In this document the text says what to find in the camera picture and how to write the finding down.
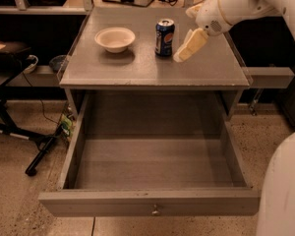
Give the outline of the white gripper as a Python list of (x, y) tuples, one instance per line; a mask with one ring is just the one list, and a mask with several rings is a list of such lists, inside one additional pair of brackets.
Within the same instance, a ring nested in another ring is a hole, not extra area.
[(232, 28), (220, 9), (220, 0), (206, 0), (203, 4), (194, 5), (186, 10), (186, 15), (196, 18), (199, 28), (187, 32), (183, 44), (173, 56), (176, 62), (184, 62), (199, 51), (207, 43), (208, 35), (217, 36)]

